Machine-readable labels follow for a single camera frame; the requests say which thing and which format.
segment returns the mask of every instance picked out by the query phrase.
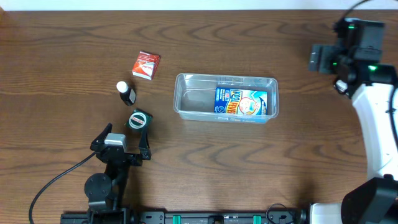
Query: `black base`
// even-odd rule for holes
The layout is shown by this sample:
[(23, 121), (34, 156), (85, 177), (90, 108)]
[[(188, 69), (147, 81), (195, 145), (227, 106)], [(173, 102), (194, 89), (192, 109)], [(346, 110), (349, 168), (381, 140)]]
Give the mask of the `black base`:
[[(175, 213), (142, 212), (140, 224), (268, 224), (266, 213)], [(270, 210), (268, 217), (276, 224), (305, 224), (305, 210)], [(119, 212), (94, 214), (67, 213), (61, 215), (61, 224), (137, 224), (128, 209)]]

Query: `red and white box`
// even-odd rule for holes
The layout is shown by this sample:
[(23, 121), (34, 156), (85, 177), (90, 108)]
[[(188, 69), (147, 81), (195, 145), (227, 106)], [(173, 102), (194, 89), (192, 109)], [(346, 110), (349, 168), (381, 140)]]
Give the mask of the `red and white box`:
[(146, 52), (139, 52), (136, 63), (132, 68), (132, 74), (138, 77), (152, 80), (157, 65), (159, 64), (160, 56), (148, 54)]

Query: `green light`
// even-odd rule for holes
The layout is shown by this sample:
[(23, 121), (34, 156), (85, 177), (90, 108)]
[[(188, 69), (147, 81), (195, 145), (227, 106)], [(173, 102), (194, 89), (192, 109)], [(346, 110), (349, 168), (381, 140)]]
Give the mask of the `green light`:
[(173, 215), (173, 224), (181, 224), (181, 216)]
[(253, 224), (261, 224), (261, 216), (253, 215)]
[(377, 66), (369, 65), (368, 68), (370, 69), (370, 71), (374, 72), (377, 69)]

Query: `white wall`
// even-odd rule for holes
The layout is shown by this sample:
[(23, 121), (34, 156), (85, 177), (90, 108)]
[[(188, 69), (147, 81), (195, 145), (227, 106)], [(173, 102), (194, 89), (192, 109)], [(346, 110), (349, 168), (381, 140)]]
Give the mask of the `white wall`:
[[(0, 6), (5, 11), (347, 9), (358, 1), (359, 0), (0, 0)], [(398, 1), (373, 0), (363, 4), (358, 9), (398, 9)]]

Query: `green clip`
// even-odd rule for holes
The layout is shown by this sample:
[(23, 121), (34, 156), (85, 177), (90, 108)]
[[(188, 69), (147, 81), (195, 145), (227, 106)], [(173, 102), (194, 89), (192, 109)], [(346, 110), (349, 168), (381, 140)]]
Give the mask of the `green clip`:
[(181, 224), (181, 216), (173, 215), (173, 224)]
[(253, 215), (253, 224), (261, 224), (261, 216)]

